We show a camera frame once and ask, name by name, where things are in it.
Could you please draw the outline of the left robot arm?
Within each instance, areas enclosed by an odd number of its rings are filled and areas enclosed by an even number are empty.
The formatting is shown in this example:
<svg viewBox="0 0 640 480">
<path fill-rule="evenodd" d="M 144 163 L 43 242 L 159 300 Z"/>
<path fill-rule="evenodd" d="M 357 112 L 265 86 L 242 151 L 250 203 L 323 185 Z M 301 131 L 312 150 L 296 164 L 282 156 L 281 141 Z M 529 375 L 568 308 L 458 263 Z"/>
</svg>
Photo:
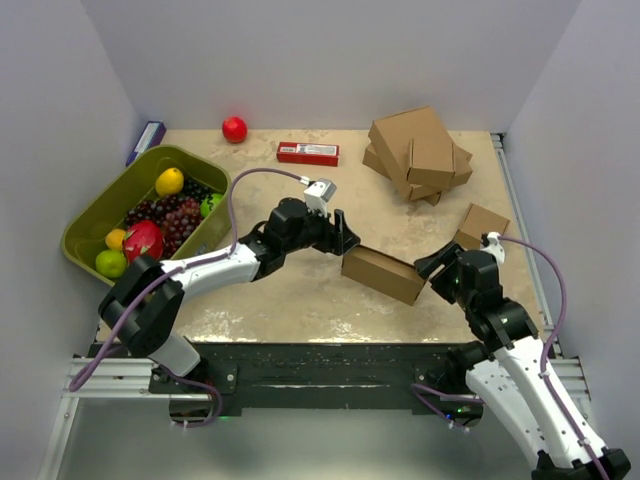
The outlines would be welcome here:
<svg viewBox="0 0 640 480">
<path fill-rule="evenodd" d="M 207 368 L 195 347 L 173 331 L 188 299 L 261 280 L 282 268 L 289 254 L 306 248 L 343 256 L 360 242 L 342 210 L 323 214 L 300 199 L 285 198 L 234 247 L 181 261 L 159 262 L 148 255 L 134 260 L 98 313 L 132 356 L 168 368 L 177 386 L 196 392 L 206 383 Z"/>
</svg>

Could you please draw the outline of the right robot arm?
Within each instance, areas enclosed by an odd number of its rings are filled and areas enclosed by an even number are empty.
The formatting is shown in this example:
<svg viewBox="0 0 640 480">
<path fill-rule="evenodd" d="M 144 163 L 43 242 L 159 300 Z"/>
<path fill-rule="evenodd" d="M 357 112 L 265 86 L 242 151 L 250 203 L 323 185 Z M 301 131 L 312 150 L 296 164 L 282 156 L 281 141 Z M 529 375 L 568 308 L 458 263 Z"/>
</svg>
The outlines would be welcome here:
<svg viewBox="0 0 640 480">
<path fill-rule="evenodd" d="M 508 237 L 485 234 L 480 248 L 451 241 L 415 261 L 416 273 L 458 305 L 475 336 L 448 353 L 445 379 L 471 402 L 486 405 L 525 455 L 534 479 L 622 479 L 631 470 L 589 425 L 555 372 L 526 309 L 507 298 L 499 278 Z"/>
</svg>

